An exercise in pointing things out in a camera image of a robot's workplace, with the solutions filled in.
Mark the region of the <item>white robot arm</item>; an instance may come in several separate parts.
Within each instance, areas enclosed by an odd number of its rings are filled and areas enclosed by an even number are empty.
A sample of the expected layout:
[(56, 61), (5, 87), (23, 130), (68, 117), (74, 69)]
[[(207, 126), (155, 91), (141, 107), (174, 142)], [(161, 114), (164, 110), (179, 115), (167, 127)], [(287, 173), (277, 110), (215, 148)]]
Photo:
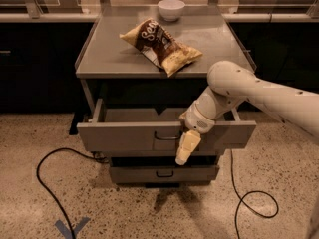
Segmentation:
[(254, 105), (319, 145), (318, 94), (264, 81), (233, 62), (219, 61), (207, 71), (207, 88), (179, 117), (185, 131), (175, 162), (186, 164), (216, 120), (242, 102)]

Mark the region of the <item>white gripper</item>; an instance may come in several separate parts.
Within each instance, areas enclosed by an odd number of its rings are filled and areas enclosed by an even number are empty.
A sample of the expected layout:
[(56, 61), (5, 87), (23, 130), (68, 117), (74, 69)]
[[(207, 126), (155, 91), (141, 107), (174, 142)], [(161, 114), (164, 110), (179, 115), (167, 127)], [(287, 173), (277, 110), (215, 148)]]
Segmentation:
[(241, 103), (239, 98), (223, 96), (207, 87), (186, 112), (179, 116), (189, 131), (181, 136), (175, 162), (185, 165), (200, 144), (200, 135), (210, 132), (218, 118)]

